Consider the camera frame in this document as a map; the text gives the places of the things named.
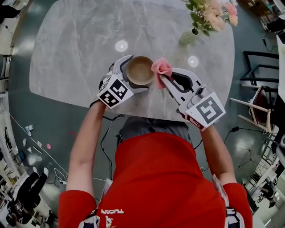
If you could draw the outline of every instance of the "person's right arm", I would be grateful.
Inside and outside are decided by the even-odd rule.
[[[212,125],[201,131],[201,135],[211,173],[217,176],[222,185],[236,183],[232,158],[216,128]]]

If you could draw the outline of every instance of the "chair seat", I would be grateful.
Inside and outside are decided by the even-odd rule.
[[[265,108],[265,109],[270,108],[270,105],[268,103],[266,93],[265,93],[263,86],[261,86],[258,89],[258,91],[256,92],[256,95],[253,98],[252,104],[259,106],[259,107],[262,107],[262,108]],[[267,112],[261,111],[261,110],[256,109],[256,108],[253,108],[253,112],[254,112],[256,122],[258,124],[261,122],[266,123]]]

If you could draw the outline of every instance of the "pink cloth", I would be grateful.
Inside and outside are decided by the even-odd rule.
[[[165,74],[168,77],[171,77],[172,75],[172,66],[165,58],[160,58],[157,61],[155,61],[151,66],[151,71],[155,73],[155,79],[156,79],[156,86],[158,89],[165,88],[165,85],[163,81],[160,78],[160,74]]]

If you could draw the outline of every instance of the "brown bowl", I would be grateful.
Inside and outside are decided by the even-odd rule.
[[[151,71],[153,61],[145,56],[133,58],[126,67],[128,79],[139,86],[151,83],[155,74]]]

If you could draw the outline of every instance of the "white shoe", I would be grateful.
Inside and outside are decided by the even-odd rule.
[[[36,167],[33,167],[33,171],[34,171],[34,173],[37,173],[39,175],[39,172],[37,171]]]
[[[48,168],[44,167],[44,174],[48,177],[49,176],[49,170]]]

